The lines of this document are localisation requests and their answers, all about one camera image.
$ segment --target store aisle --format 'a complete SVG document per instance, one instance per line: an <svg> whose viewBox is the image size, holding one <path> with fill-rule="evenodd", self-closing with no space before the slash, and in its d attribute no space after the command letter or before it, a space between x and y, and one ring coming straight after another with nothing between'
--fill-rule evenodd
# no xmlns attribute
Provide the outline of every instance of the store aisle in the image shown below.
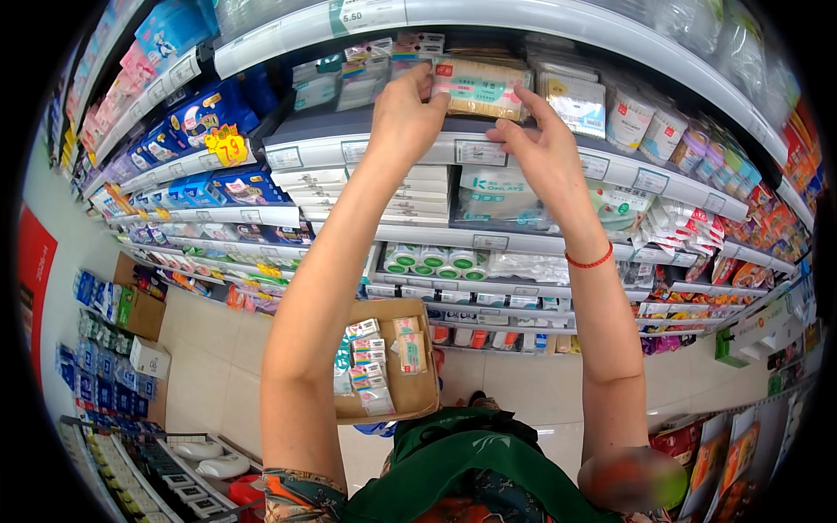
<svg viewBox="0 0 837 523"><path fill-rule="evenodd" d="M259 380L271 319L171 289L160 342L172 354L166 430L221 433L259 455ZM766 364L735 369L714 361L711 338L644 359L649 426L767 396ZM445 352L444 405L477 389L535 427L544 453L571 478L581 461L581 357ZM392 440L339 427L350 493L380 473Z"/></svg>

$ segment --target yellow price sign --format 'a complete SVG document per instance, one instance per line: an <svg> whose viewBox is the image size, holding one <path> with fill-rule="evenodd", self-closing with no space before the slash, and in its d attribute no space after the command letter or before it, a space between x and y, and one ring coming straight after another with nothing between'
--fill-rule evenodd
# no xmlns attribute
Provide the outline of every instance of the yellow price sign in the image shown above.
<svg viewBox="0 0 837 523"><path fill-rule="evenodd" d="M224 167L237 166L247 161L247 143L239 136L238 124L224 124L220 129L212 129L203 138L203 143Z"/></svg>
<svg viewBox="0 0 837 523"><path fill-rule="evenodd" d="M265 276L270 276L271 278L282 277L282 271L280 271L276 267L270 267L269 265L265 264L256 264L256 267L258 267L261 274L264 274Z"/></svg>

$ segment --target white bottle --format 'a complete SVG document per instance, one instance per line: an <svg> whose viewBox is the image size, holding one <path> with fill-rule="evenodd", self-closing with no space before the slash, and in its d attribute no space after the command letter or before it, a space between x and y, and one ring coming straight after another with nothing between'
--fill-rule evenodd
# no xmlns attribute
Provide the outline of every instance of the white bottle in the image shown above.
<svg viewBox="0 0 837 523"><path fill-rule="evenodd" d="M214 441L184 442L174 446L174 453L192 461L213 459L223 454L221 444Z"/></svg>
<svg viewBox="0 0 837 523"><path fill-rule="evenodd" d="M214 459L205 459L198 464L195 472L207 477L228 479L240 476L250 470L250 462L240 454L226 454Z"/></svg>

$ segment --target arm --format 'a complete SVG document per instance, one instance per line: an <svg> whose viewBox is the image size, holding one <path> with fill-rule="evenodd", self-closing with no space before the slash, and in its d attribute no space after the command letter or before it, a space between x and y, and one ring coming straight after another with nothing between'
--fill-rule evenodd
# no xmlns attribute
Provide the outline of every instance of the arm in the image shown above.
<svg viewBox="0 0 837 523"><path fill-rule="evenodd" d="M332 366L383 209L442 127L448 96L421 103L429 71L416 66L378 97L366 153L276 311L262 361L265 468L311 472L346 488Z"/></svg>
<svg viewBox="0 0 837 523"><path fill-rule="evenodd" d="M567 256L591 264L608 252L593 210L573 134L552 107L530 90L515 93L537 119L539 131L498 120L486 132L504 141L564 237ZM613 447L648 444L645 375L636 321L611 256L579 269L570 265L578 340L582 346L584 446L582 464Z"/></svg>

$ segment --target red string bracelet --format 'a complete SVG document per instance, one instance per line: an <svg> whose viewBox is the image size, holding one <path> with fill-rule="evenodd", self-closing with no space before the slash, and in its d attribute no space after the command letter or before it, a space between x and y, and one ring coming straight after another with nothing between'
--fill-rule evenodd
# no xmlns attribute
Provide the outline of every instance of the red string bracelet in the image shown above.
<svg viewBox="0 0 837 523"><path fill-rule="evenodd" d="M604 262L608 261L610 255L614 253L614 245L611 242L608 242L610 245L610 249L608 249L608 253L604 255L602 259L597 262L592 262L591 264L579 264L574 262L568 255L567 251L564 251L564 258L567 259L567 263L572 265L573 267L578 267L579 269L592 269L593 267L598 267L599 265L603 264Z"/></svg>

